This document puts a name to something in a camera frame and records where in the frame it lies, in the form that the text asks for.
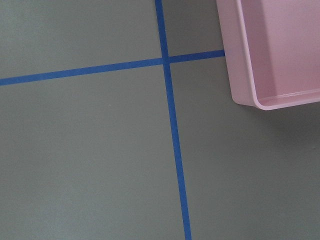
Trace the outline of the pink plastic bin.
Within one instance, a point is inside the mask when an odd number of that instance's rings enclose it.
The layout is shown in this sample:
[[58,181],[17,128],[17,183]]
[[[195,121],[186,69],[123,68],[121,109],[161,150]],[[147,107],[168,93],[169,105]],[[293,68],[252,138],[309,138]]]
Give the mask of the pink plastic bin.
[[319,102],[319,1],[216,4],[235,103],[269,111]]

